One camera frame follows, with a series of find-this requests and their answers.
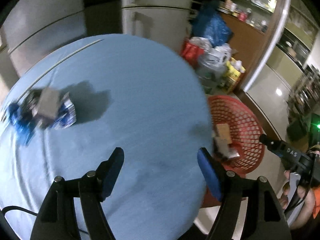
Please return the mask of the light blue tablecloth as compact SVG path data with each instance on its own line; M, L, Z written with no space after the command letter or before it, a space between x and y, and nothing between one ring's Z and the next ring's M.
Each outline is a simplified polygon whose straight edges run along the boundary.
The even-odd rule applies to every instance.
M79 178L121 147L124 165L102 204L116 239L178 239L192 226L206 190L197 151L211 149L212 123L184 59L144 38L92 36L35 64L4 105L29 86L68 93L77 121L36 129L27 146L1 123L1 207L37 212L56 176Z

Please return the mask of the dark blue plastic bag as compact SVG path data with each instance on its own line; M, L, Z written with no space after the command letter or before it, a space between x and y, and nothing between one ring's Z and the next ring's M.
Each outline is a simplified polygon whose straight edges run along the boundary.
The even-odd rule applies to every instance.
M206 38L212 47L229 41L233 32L214 7L203 7L196 16L191 33L195 37Z

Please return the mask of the metal dish rack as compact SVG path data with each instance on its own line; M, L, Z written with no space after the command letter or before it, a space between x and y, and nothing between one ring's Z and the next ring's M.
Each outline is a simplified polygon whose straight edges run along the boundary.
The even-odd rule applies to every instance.
M290 141L302 139L312 125L319 128L319 120L311 121L313 114L319 114L319 69L307 66L286 102L289 121L286 133Z

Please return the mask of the clear water jug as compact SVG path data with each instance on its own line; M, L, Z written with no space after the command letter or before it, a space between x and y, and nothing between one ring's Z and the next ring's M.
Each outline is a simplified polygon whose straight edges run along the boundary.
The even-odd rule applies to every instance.
M206 91L211 92L220 84L223 74L227 71L228 57L228 53L214 48L198 57L195 72Z

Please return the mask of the grey refrigerator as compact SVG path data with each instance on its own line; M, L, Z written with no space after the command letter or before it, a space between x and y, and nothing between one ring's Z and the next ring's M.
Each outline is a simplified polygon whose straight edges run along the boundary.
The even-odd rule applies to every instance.
M84 0L19 0L3 30L22 76L51 52L87 35Z

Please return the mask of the white plastic bag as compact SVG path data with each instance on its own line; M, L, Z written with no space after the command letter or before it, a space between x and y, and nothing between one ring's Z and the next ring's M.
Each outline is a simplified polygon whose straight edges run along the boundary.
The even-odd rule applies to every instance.
M214 55L214 53L219 52L222 54L223 61L228 61L231 59L232 49L228 43L224 43L220 46L212 46L210 41L204 37L192 37L189 41L191 44L204 49L205 53Z

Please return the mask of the red paper bag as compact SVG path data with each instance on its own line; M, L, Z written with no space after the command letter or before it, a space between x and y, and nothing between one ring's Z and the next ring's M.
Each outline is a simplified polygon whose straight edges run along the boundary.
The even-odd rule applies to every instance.
M185 59L194 69L197 68L197 59L204 54L204 49L190 43L188 40L184 42L180 56Z

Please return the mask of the silver two-door refrigerator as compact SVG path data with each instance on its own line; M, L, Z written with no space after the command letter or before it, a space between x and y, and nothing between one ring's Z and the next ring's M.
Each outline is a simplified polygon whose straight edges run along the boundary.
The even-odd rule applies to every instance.
M123 33L179 53L187 36L190 9L191 0L122 0Z

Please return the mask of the yellow printed bag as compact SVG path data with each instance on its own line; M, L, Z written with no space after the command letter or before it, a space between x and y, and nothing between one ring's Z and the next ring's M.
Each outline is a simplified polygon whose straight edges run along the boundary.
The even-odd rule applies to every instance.
M242 76L245 74L246 69L242 65L242 61L236 60L233 57L226 63L227 71L222 76L220 88L229 94L233 91L236 85L240 82Z

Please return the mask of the red plastic laundry basket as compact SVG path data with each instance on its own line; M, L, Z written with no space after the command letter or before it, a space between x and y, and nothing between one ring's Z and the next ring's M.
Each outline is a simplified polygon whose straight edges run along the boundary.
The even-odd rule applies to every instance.
M227 124L231 141L240 147L240 157L226 161L237 174L248 174L261 163L265 146L259 141L263 129L255 114L240 100L227 95L211 95L208 105L214 125Z

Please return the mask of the brown wooden cabinet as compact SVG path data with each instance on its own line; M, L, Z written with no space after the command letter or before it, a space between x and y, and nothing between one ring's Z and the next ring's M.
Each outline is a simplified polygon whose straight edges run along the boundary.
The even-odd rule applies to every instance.
M236 50L233 58L242 61L242 66L246 69L236 86L239 89L245 78L256 68L258 59L262 55L265 34L232 15L220 12L220 16L233 33L228 41L230 47Z

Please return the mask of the small brown cardboard box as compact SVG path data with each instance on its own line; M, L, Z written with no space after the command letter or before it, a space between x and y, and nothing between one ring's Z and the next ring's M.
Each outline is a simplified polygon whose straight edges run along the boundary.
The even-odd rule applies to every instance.
M223 142L226 144L231 144L232 143L232 137L230 133L230 128L228 124L217 124L215 126L217 136L216 136L216 141L217 142Z

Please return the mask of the grey cardboard box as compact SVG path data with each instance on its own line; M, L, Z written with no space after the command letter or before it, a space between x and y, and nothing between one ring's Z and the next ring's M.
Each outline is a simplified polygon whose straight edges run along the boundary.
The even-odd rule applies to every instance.
M60 92L46 87L33 109L33 118L39 128L46 129L57 118L60 107Z

